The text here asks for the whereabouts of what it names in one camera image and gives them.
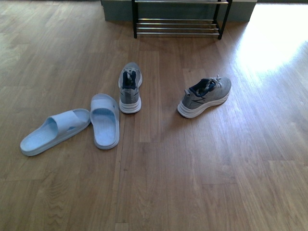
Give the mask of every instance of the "shoe rack bar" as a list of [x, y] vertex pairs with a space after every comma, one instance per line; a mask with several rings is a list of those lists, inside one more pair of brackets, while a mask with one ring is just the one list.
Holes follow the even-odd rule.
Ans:
[[[222, 38], [228, 19], [232, 0], [131, 0], [133, 13], [134, 38], [142, 36], [158, 37], [212, 37]], [[139, 18], [139, 3], [174, 3], [174, 4], [215, 4], [213, 19], [161, 19]], [[226, 4], [227, 9], [220, 27], [217, 22], [220, 5]]]

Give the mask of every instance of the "sandal strap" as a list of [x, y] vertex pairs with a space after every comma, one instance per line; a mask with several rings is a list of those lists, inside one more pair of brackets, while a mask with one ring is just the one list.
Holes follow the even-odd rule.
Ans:
[[67, 111], [61, 114], [52, 115], [49, 118], [56, 122], [58, 135], [65, 134], [72, 128], [77, 128], [84, 125], [84, 122], [77, 117], [74, 111]]
[[109, 100], [109, 99], [97, 99], [97, 100], [92, 100], [91, 102], [91, 111], [93, 112], [96, 109], [108, 109], [110, 111], [112, 111], [113, 113], [115, 113], [115, 109], [116, 109], [117, 105], [114, 104], [113, 101]]

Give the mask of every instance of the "wall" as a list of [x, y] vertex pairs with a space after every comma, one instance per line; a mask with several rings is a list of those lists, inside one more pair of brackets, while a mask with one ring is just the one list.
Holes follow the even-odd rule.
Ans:
[[[248, 22], [257, 0], [233, 0], [228, 21]], [[132, 21], [130, 0], [101, 0], [106, 21]], [[226, 5], [221, 5], [222, 20]], [[211, 19], [215, 5], [140, 3], [139, 18]]]

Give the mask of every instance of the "wooden floor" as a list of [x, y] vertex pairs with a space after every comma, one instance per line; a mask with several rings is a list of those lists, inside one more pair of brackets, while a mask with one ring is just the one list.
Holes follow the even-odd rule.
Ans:
[[[0, 1], [0, 230], [308, 231], [307, 12], [257, 4], [222, 40], [134, 39], [99, 1]], [[131, 61], [142, 108], [120, 114], [115, 148], [90, 125], [20, 152], [48, 116], [118, 101]], [[229, 99], [181, 117], [184, 89], [216, 75]]]

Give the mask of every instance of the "shoelace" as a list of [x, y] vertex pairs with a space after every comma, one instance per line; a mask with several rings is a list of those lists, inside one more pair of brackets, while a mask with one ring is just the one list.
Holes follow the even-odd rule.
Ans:
[[124, 72], [127, 72], [127, 78], [129, 80], [132, 80], [131, 79], [131, 75], [132, 75], [133, 71], [135, 71], [135, 73], [137, 73], [137, 69], [136, 68], [124, 69]]
[[216, 78], [208, 78], [208, 80], [209, 80], [209, 81], [207, 82], [207, 85], [206, 85], [206, 87], [205, 87], [205, 90], [207, 90], [207, 89], [210, 87], [210, 85], [211, 85], [212, 83], [215, 83], [215, 84], [216, 84], [215, 87], [217, 87], [217, 88], [221, 88], [221, 87], [222, 87], [221, 82], [220, 82], [221, 77], [220, 77], [219, 75], [217, 75]]

